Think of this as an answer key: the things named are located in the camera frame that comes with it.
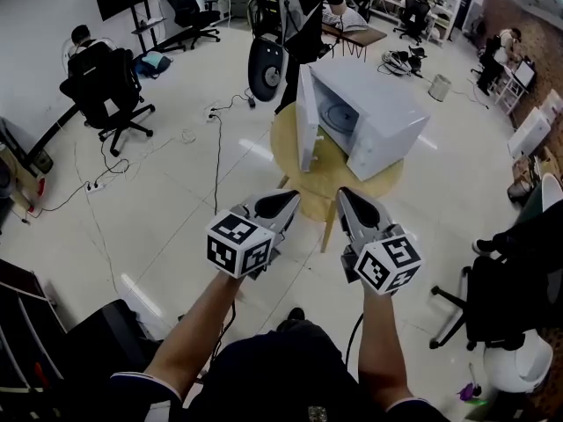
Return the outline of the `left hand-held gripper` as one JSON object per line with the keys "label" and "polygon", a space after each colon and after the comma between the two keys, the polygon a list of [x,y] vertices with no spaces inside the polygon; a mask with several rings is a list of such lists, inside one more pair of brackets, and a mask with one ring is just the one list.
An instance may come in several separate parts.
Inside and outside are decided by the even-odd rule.
{"label": "left hand-held gripper", "polygon": [[232,278],[257,278],[280,255],[300,201],[298,191],[274,189],[220,211],[205,228],[206,259]]}

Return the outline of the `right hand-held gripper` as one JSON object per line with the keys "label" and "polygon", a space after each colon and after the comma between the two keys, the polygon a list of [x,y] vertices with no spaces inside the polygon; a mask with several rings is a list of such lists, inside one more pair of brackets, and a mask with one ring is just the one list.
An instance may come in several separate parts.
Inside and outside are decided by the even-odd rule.
{"label": "right hand-held gripper", "polygon": [[361,280],[378,295],[396,293],[407,286],[423,267],[416,238],[400,225],[392,224],[386,208],[376,199],[354,188],[337,192],[340,225],[351,241],[365,229],[382,230],[371,241],[357,239],[340,257],[347,282]]}

